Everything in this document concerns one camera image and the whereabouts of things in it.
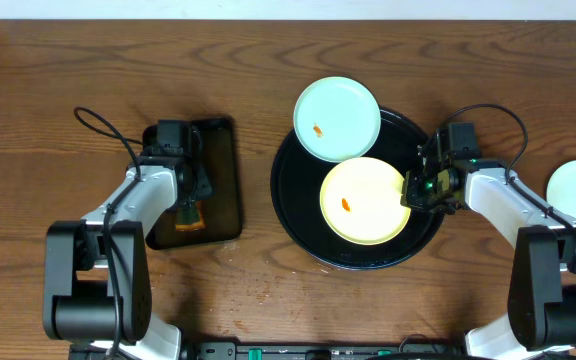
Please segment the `green orange sponge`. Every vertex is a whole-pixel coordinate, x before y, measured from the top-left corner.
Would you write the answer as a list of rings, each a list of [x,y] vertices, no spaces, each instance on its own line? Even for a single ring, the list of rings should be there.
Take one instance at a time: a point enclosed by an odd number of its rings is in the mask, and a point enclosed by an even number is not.
[[[202,202],[196,201],[176,211],[175,230],[177,232],[191,232],[206,227],[202,212]]]

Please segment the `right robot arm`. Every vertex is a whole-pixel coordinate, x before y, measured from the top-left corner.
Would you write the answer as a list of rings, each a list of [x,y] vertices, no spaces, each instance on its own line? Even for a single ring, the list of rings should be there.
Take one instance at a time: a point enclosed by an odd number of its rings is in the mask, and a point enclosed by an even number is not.
[[[402,203],[414,210],[481,215],[514,249],[507,313],[469,331],[475,358],[530,359],[576,348],[576,219],[527,188],[474,145],[426,145],[405,175]]]

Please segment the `yellow plate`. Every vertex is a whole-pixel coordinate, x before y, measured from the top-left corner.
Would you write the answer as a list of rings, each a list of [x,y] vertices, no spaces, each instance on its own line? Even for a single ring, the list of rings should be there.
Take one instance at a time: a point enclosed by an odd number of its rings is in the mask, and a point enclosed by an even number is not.
[[[350,243],[385,243],[411,217],[411,209],[401,204],[403,183],[399,171],[383,160],[358,157],[341,162],[328,172],[320,188],[324,220]]]

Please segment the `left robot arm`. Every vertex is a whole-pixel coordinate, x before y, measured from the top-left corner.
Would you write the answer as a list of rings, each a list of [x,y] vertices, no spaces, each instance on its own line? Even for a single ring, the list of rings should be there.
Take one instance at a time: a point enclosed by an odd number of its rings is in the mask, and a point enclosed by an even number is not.
[[[107,359],[180,357],[181,330],[152,311],[145,238],[165,212],[193,197],[194,154],[188,145],[145,148],[96,210],[49,227],[42,317],[49,338]]]

